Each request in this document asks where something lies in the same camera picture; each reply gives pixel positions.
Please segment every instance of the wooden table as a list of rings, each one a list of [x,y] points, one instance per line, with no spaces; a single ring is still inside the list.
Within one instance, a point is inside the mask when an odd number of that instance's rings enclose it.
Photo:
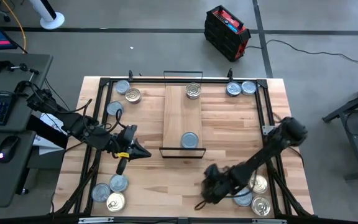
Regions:
[[[85,77],[78,100],[83,106],[88,99],[96,98],[100,77]],[[287,94],[282,79],[268,79],[268,90],[273,112],[281,117],[290,116]],[[141,145],[152,153],[148,159],[138,159],[128,163],[124,174],[129,178],[129,187],[124,192],[126,206],[117,213],[111,213],[105,203],[94,203],[93,216],[130,216],[130,217],[219,217],[219,218],[254,218],[257,215],[250,207],[239,207],[231,198],[225,198],[217,205],[208,204],[200,211],[193,210],[201,201],[200,183],[203,172],[210,164],[219,167],[232,166],[246,161],[262,147],[259,119],[254,96],[229,97],[225,94],[225,84],[202,84],[201,115],[203,126],[203,147],[206,154],[203,159],[162,159],[158,149],[162,146],[165,85],[163,83],[132,83],[142,93],[142,101],[137,105],[127,103],[115,90],[112,100],[119,100],[124,105],[121,123],[136,124],[136,137]],[[104,108],[106,90],[103,93],[101,107]],[[267,112],[265,102],[265,122]],[[87,115],[92,115],[94,101],[89,106]],[[99,120],[103,110],[100,109]],[[110,116],[108,122],[114,124]],[[69,140],[68,147],[77,144]],[[73,193],[80,179],[85,154],[85,145],[79,146],[65,154],[62,169],[54,196],[55,208],[60,208]],[[313,213],[309,190],[301,159],[290,150],[282,152],[282,161],[288,188],[306,211]],[[115,173],[117,159],[102,152],[97,183],[108,183]],[[267,179],[265,166],[259,174]],[[88,188],[84,190],[81,210],[88,197]],[[281,211],[284,212],[281,190],[277,191]],[[268,199],[270,190],[264,193]],[[271,210],[268,217],[273,217]]]

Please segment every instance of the paper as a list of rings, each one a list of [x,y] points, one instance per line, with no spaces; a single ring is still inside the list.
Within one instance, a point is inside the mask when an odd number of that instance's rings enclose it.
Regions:
[[[61,122],[59,119],[54,117],[54,115],[42,114],[40,117],[40,120],[43,121],[45,124],[53,127],[57,131],[60,131],[67,136],[67,133],[62,130],[63,122]],[[54,143],[52,143],[51,141],[46,140],[38,135],[35,136],[33,146],[39,146],[40,155],[44,155],[44,154],[50,153],[50,152],[56,152],[59,150],[64,150],[64,148],[59,147],[59,146],[55,145]]]

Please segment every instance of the computer mouse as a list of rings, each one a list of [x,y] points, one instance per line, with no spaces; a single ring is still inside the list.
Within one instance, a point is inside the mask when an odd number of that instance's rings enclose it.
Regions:
[[[0,145],[0,162],[7,163],[15,156],[16,146],[20,138],[17,136],[6,137]]]

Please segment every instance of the silver can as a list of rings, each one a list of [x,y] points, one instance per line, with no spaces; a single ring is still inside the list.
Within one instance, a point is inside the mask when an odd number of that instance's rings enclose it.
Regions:
[[[198,146],[198,136],[195,133],[187,132],[181,137],[180,144],[185,148],[196,148]]]
[[[118,109],[121,109],[124,113],[124,106],[118,101],[113,101],[107,105],[107,113],[111,116],[115,116]]]
[[[92,199],[95,202],[105,202],[110,193],[109,185],[104,183],[96,184],[92,189]]]
[[[141,101],[142,96],[140,95],[140,91],[138,89],[132,88],[125,93],[125,98],[132,104],[137,104]]]
[[[128,178],[124,175],[114,174],[110,178],[110,189],[113,192],[122,192],[128,188]]]
[[[254,175],[248,181],[248,187],[252,189],[254,186]],[[263,194],[267,191],[267,180],[261,175],[256,175],[255,186],[252,189],[257,194]]]
[[[125,93],[131,88],[131,85],[127,80],[119,80],[116,83],[116,91],[120,95],[125,95]]]
[[[256,196],[252,200],[252,210],[255,214],[264,217],[270,212],[270,202],[263,196]]]
[[[241,84],[242,94],[244,95],[252,95],[256,92],[256,85],[250,81],[244,81]]]
[[[201,86],[198,83],[189,83],[186,86],[186,96],[189,99],[197,99],[201,95]]]
[[[240,95],[241,93],[241,86],[240,84],[238,84],[237,82],[229,82],[226,85],[226,94],[231,96],[231,97],[235,97]]]
[[[110,212],[118,212],[125,206],[125,197],[120,192],[114,192],[107,198],[106,205]]]
[[[244,187],[244,189],[240,190],[236,196],[238,195],[244,195],[241,197],[235,197],[233,200],[240,206],[249,206],[252,202],[252,193],[249,192],[250,190],[247,187]]]

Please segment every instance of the floor stripe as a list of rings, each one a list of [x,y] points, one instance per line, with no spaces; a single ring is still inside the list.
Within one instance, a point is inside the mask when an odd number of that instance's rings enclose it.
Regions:
[[[278,35],[358,35],[357,30],[263,30],[263,32]]]
[[[19,27],[1,27],[3,31],[18,31]],[[57,28],[45,30],[41,27],[23,27],[25,32],[68,32],[68,33],[148,33],[148,34],[202,34],[204,29],[148,29],[148,28]]]
[[[260,17],[258,0],[252,0],[252,3],[254,4],[255,18],[256,18],[256,24],[257,24],[258,32],[259,32],[260,47],[262,48],[262,58],[264,60],[266,77],[273,78],[272,67],[270,66],[269,53],[267,52],[267,48],[266,48],[266,38],[265,38],[265,34],[264,34],[264,27],[262,25],[262,18]]]

